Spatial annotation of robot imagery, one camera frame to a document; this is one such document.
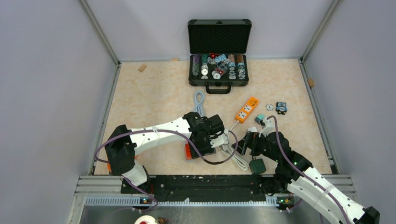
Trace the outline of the red cube socket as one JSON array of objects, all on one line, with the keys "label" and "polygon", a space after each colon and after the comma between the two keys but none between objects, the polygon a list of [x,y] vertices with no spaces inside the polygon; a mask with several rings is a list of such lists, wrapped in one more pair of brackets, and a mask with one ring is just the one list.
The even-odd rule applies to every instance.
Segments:
[{"label": "red cube socket", "polygon": [[184,153],[185,153],[185,159],[188,161],[199,157],[198,154],[195,152],[195,150],[190,147],[189,143],[185,144]]}]

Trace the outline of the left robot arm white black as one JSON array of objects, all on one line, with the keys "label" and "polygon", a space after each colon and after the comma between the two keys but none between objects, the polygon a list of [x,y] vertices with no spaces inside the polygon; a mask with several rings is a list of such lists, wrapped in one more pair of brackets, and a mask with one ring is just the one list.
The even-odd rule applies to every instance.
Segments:
[{"label": "left robot arm white black", "polygon": [[208,118],[189,112],[174,121],[156,126],[128,129],[126,125],[120,125],[104,143],[110,172],[126,177],[137,192],[144,193],[150,186],[149,176],[135,157],[175,141],[186,141],[190,148],[188,156],[193,159],[213,154],[216,147],[229,143],[219,115]]}]

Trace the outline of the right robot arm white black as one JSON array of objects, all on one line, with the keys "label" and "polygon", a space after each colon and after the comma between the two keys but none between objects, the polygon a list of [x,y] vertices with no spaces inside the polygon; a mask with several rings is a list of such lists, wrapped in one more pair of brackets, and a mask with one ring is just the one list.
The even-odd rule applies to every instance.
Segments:
[{"label": "right robot arm white black", "polygon": [[258,132],[247,132],[237,143],[237,151],[244,154],[251,149],[252,156],[263,155],[277,162],[273,176],[274,187],[279,192],[290,192],[319,212],[332,224],[378,224],[380,212],[364,207],[346,196],[330,183],[300,153],[289,146],[281,132],[271,132],[266,137]]}]

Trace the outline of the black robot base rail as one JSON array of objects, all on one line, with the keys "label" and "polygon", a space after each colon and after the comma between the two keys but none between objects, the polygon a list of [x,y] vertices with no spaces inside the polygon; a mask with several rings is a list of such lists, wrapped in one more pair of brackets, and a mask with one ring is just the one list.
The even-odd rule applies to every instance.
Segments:
[{"label": "black robot base rail", "polygon": [[159,202],[264,202],[294,197],[272,175],[156,175],[139,186]]}]

